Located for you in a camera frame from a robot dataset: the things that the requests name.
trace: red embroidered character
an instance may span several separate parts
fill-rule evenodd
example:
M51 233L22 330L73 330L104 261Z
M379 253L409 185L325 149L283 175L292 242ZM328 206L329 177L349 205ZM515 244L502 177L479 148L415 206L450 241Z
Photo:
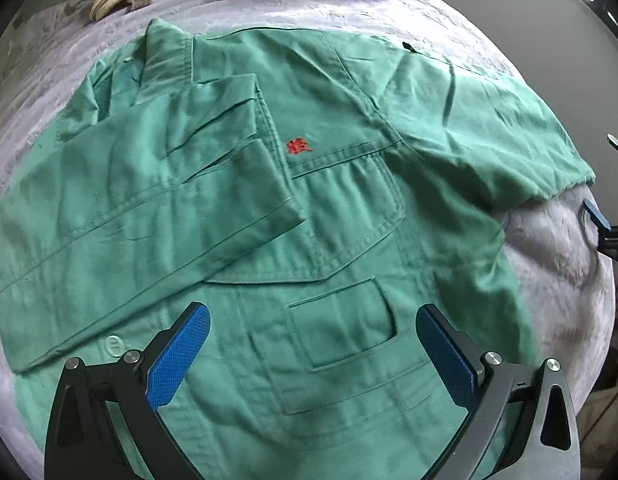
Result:
M309 147L309 143L302 137L296 137L287 143L287 149L292 155L297 155L302 152L313 152Z

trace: chest pocket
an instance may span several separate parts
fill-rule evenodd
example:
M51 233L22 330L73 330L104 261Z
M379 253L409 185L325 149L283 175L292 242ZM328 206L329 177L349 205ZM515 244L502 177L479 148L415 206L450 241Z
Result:
M390 136L379 136L366 146L291 166L295 196L307 220L207 281L315 282L364 254L404 218L403 199L378 151L391 143Z

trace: gray wall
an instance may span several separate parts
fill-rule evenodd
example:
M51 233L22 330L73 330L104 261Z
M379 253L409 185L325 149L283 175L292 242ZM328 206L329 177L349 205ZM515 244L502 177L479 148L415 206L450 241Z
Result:
M593 192L618 224L618 41L580 0L444 0L512 60L596 172Z

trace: black cable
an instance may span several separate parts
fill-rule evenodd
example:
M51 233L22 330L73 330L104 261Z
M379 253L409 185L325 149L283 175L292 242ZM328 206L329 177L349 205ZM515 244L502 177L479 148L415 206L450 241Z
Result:
M590 426L590 428L585 432L585 434L583 435L582 439L580 440L580 445L582 446L582 443L585 441L585 439L590 436L591 432L593 431L593 429L596 427L596 425L600 422L600 420L602 419L602 417L605 415L605 413L607 413L607 410L611 407L611 405L616 402L616 399L618 398L618 391L614 394L614 396L612 397L612 399L609 401L609 404L607 406L605 406L605 409L602 410L602 412L600 413L600 415L598 416L598 418L596 418L596 420L593 421L593 424Z

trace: green shirt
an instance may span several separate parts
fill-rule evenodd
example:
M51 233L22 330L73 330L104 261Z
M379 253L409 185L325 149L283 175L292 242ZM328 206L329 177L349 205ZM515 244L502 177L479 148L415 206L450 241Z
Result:
M205 478L419 478L465 412L418 307L537 362L494 215L592 179L520 80L371 36L156 20L0 202L20 412L43 446L67 357L142 349L201 301L211 334L161 415Z

